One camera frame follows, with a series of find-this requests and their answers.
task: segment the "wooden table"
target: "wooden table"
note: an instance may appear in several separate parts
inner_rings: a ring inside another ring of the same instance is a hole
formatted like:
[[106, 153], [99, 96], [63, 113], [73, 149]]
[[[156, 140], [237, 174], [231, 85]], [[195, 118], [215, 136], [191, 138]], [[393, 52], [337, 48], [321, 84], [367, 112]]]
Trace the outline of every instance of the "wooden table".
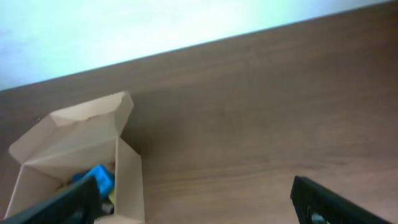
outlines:
[[0, 92], [1, 214], [19, 169], [8, 146], [121, 90], [148, 223], [298, 223], [296, 174], [398, 223], [397, 2]]

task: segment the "wood grain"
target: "wood grain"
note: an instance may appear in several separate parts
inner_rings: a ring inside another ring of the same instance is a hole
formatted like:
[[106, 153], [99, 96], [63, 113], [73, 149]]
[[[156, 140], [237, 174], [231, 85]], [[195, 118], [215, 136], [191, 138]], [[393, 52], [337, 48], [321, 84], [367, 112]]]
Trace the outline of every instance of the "wood grain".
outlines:
[[297, 223], [307, 175], [398, 223], [398, 3], [0, 92], [7, 147], [49, 111], [129, 90], [148, 223]]

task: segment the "box lid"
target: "box lid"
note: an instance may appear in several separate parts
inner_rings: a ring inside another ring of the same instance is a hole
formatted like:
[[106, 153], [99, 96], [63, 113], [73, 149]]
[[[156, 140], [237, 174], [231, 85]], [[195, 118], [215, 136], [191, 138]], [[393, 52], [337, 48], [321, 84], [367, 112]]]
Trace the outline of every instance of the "box lid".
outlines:
[[14, 142], [9, 153], [23, 164], [116, 138], [132, 107], [129, 93], [123, 91], [54, 111]]

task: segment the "bright surface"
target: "bright surface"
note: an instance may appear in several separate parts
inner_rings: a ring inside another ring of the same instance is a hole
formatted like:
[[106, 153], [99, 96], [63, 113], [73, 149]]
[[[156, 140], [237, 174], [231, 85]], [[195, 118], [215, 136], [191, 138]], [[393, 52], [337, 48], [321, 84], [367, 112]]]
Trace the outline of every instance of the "bright surface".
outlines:
[[0, 0], [0, 90], [386, 1]]

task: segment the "cardboard box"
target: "cardboard box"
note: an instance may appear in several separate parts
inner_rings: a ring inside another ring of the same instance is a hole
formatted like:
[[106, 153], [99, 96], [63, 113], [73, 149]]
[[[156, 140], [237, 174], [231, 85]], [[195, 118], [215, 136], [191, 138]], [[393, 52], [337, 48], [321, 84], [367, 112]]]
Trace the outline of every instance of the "cardboard box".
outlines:
[[128, 92], [54, 111], [9, 153], [21, 164], [6, 217], [50, 198], [73, 174], [115, 163], [114, 215], [96, 223], [144, 223], [141, 157], [119, 136], [133, 103]]

